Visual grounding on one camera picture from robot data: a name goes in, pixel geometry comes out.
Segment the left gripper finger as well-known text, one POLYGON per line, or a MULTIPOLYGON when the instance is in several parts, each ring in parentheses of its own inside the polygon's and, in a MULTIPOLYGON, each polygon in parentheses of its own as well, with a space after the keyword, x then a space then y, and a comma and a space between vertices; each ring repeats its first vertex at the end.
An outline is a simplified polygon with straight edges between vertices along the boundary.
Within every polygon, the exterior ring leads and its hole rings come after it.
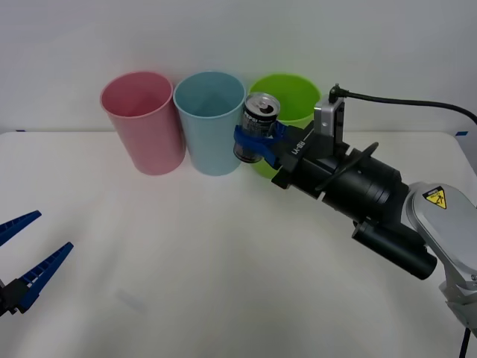
POLYGON ((8 222, 0 224, 0 245, 8 242, 19 231, 25 229, 29 224, 38 219, 42 213, 39 210, 35 210, 31 213, 27 213, 18 218, 12 219, 8 222))
POLYGON ((6 311, 11 314, 28 311, 73 248, 74 245, 67 242, 40 264, 7 284, 6 311))

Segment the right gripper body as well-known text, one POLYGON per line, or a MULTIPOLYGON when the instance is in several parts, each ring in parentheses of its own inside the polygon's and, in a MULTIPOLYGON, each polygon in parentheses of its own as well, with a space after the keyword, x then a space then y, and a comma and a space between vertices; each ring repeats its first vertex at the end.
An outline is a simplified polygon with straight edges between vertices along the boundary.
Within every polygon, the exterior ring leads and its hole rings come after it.
POLYGON ((318 133, 312 123, 305 128, 288 126, 289 140, 275 146, 279 168, 272 182, 282 189, 322 190, 347 156, 350 146, 343 141, 343 131, 328 136, 318 133))

